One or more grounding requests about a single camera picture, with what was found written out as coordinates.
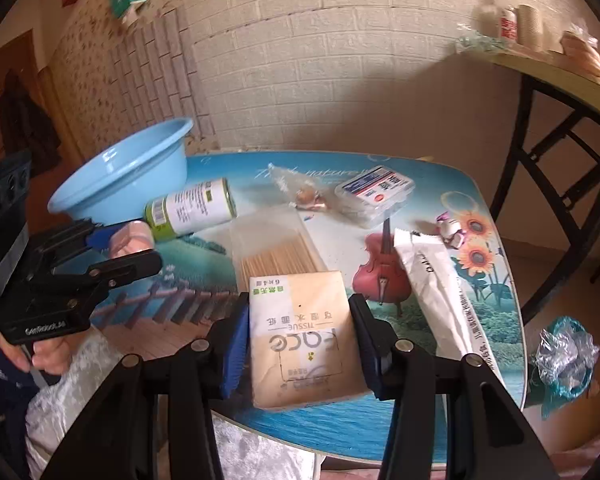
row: green and white can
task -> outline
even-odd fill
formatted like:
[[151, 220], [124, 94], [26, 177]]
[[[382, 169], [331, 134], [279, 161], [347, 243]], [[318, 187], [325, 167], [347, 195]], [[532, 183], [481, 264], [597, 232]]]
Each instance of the green and white can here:
[[200, 231], [235, 218], [235, 204], [225, 178], [207, 180], [151, 200], [144, 217], [156, 241]]

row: sunflower illustration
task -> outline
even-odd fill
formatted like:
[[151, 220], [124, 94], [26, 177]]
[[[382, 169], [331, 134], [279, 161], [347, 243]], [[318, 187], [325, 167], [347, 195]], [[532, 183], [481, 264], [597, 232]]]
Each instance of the sunflower illustration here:
[[476, 237], [487, 240], [493, 235], [491, 221], [477, 212], [465, 211], [458, 215], [458, 221], [469, 238]]
[[469, 276], [476, 272], [491, 272], [493, 253], [480, 242], [469, 240], [460, 248], [458, 261], [463, 269], [468, 270]]

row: stack of paper cups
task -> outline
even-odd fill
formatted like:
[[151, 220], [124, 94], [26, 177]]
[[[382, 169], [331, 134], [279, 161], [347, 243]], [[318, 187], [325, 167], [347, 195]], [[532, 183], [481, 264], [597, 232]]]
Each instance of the stack of paper cups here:
[[542, 50], [542, 19], [535, 7], [518, 7], [518, 43], [536, 52]]

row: blue printed tabletop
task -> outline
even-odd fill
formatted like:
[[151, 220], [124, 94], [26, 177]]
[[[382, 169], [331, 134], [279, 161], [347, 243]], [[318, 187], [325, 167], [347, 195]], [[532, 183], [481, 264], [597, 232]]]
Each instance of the blue printed tabletop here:
[[[406, 158], [329, 152], [249, 152], [189, 157], [189, 181], [193, 184], [226, 177], [238, 215], [245, 215], [285, 202], [285, 196], [269, 177], [270, 162], [318, 177], [330, 185], [382, 164], [415, 182], [406, 206], [391, 217], [392, 229], [433, 233], [435, 219], [441, 213], [448, 211], [458, 219], [468, 233], [468, 240], [459, 250], [450, 250], [450, 256], [490, 341], [507, 390], [522, 407], [526, 355], [516, 291], [498, 232], [470, 177], [448, 166]], [[329, 212], [299, 214], [326, 267], [342, 273], [347, 293], [363, 292], [359, 289], [365, 284], [357, 283], [355, 276], [369, 260], [367, 236], [381, 234], [382, 224], [366, 230], [343, 222]], [[170, 323], [165, 321], [169, 319], [167, 311], [177, 309], [177, 303], [186, 298], [183, 283], [190, 289], [206, 291], [208, 303], [216, 298], [218, 304], [217, 298], [235, 295], [237, 285], [227, 224], [159, 244], [157, 249], [164, 260], [161, 274], [129, 285], [122, 299], [119, 296], [115, 304], [101, 306], [94, 314], [96, 325], [98, 319], [107, 318], [104, 324], [114, 325], [109, 327], [111, 329], [120, 324], [132, 327], [130, 320], [138, 317]], [[135, 304], [129, 301], [133, 297], [137, 298]], [[409, 291], [402, 296], [398, 291], [394, 300], [393, 303], [369, 301], [368, 304], [374, 316], [389, 321], [398, 336], [435, 353], [435, 339], [417, 300]], [[213, 321], [220, 316], [213, 310], [211, 306], [200, 316]], [[150, 336], [145, 325], [140, 329], [144, 331], [143, 337]], [[176, 334], [176, 331], [165, 328], [163, 333]], [[214, 409], [247, 428], [294, 446], [352, 460], [382, 460], [392, 401], [381, 402], [369, 394], [309, 408], [264, 412], [250, 405], [250, 391], [243, 391], [242, 397], [239, 394], [240, 388], [238, 400], [232, 399]], [[446, 421], [442, 398], [438, 396], [434, 463], [445, 462]]]

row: human hand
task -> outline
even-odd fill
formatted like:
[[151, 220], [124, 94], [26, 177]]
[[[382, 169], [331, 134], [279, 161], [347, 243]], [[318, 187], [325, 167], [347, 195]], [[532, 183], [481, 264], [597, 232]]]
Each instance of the human hand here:
[[[63, 337], [53, 339], [45, 339], [44, 341], [36, 341], [33, 343], [34, 354], [32, 356], [32, 364], [38, 370], [44, 370], [51, 375], [64, 374], [71, 365], [71, 359], [74, 351], [80, 346], [80, 343], [86, 336], [87, 332], [80, 332]], [[29, 372], [31, 364], [26, 355], [19, 346], [10, 344], [0, 333], [0, 350], [13, 363], [13, 365], [22, 370]]]

